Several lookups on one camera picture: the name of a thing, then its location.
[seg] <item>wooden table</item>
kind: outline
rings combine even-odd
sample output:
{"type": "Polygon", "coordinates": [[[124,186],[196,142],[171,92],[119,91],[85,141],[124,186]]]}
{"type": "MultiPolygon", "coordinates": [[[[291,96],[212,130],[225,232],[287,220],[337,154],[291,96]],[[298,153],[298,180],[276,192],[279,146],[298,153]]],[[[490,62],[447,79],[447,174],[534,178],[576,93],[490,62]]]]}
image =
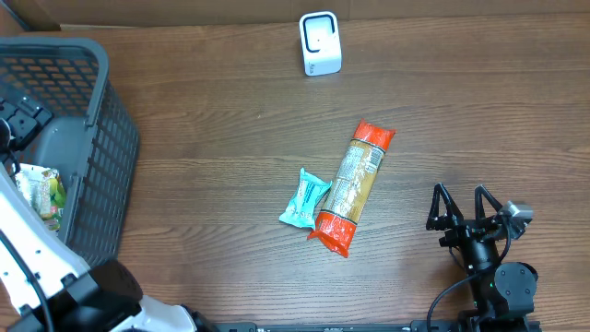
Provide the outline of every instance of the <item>wooden table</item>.
{"type": "MultiPolygon", "coordinates": [[[[61,32],[104,45],[142,135],[120,260],[214,321],[402,323],[462,278],[425,231],[443,182],[536,217],[508,260],[546,331],[590,330],[590,15],[341,23],[342,72],[306,77],[297,24],[61,32]],[[277,220],[328,180],[364,117],[398,134],[344,259],[277,220]]],[[[470,308],[467,290],[435,318],[470,308]]],[[[3,326],[17,316],[2,300],[3,326]]]]}

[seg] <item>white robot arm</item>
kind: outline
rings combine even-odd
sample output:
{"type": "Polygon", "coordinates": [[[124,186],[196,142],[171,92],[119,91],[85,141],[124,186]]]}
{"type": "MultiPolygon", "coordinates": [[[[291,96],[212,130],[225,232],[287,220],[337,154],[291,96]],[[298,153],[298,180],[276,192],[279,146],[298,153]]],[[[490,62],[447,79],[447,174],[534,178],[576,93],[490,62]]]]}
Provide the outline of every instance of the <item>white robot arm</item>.
{"type": "Polygon", "coordinates": [[[111,331],[197,330],[193,316],[185,308],[143,295],[135,279],[118,262],[90,269],[82,257],[45,228],[4,167],[0,168],[0,231],[4,244],[0,245],[0,278],[12,305],[22,316],[9,331],[105,330],[104,327],[111,331]],[[36,280],[27,278],[8,247],[17,252],[21,265],[36,280]],[[132,292],[117,285],[125,282],[132,292]],[[40,296],[33,286],[49,299],[45,303],[49,308],[41,308],[40,296]],[[50,324],[54,326],[47,326],[47,320],[39,320],[36,317],[40,315],[33,314],[43,309],[53,316],[50,324]]]}

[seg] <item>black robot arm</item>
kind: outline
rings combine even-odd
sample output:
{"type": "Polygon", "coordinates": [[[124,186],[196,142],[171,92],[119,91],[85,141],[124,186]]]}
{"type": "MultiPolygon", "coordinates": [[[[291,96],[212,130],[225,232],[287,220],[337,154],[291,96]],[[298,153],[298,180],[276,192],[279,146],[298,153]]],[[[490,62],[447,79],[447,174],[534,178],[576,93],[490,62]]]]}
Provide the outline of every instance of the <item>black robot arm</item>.
{"type": "Polygon", "coordinates": [[[434,187],[426,229],[444,231],[440,246],[457,248],[461,252],[462,268],[467,277],[437,297],[429,310],[426,330],[433,330],[432,311],[442,296],[469,283],[476,309],[461,312],[451,330],[539,331],[537,323],[530,324],[526,319],[526,315],[535,309],[533,296],[537,291],[537,272],[525,263],[502,263],[512,240],[518,240],[525,233],[532,221],[533,210],[528,205],[510,201],[503,206],[483,185],[476,188],[475,203],[476,218],[464,219],[444,185],[434,187]],[[441,197],[446,213],[439,216],[441,197]],[[495,215],[486,217],[482,197],[496,210],[495,215]],[[499,255],[496,241],[502,239],[506,239],[506,245],[499,255]]]}

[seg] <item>food item in basket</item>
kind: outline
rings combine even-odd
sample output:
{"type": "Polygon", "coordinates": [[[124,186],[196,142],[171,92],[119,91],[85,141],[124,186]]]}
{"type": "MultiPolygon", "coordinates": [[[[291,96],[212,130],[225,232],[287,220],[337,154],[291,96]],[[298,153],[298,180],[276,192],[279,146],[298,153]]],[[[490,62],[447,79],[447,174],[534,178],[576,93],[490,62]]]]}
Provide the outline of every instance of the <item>food item in basket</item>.
{"type": "Polygon", "coordinates": [[[50,231],[59,231],[65,207],[65,189],[59,171],[20,164],[15,175],[18,191],[39,214],[50,231]]]}

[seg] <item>white device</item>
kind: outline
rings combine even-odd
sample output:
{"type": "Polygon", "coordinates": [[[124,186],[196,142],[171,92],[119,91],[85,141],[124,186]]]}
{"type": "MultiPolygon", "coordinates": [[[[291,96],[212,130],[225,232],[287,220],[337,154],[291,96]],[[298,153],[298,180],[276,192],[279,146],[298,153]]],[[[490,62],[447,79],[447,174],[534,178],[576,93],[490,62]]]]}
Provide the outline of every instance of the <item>white device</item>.
{"type": "Polygon", "coordinates": [[[305,74],[318,76],[340,71],[342,50],[336,15],[329,11],[303,15],[299,30],[305,74]]]}

